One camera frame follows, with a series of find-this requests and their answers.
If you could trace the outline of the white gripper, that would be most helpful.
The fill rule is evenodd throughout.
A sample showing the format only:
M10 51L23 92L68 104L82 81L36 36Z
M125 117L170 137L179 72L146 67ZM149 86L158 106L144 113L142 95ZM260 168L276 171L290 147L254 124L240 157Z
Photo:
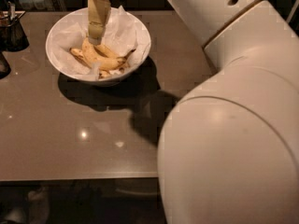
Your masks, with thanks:
M88 37L94 45L101 43L110 10L109 0L88 0Z

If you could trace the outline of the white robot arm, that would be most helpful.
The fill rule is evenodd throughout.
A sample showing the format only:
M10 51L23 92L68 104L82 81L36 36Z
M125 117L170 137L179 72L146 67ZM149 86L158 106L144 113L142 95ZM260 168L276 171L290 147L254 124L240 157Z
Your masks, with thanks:
M167 0L217 72L166 119L167 224L299 224L299 38L267 0Z

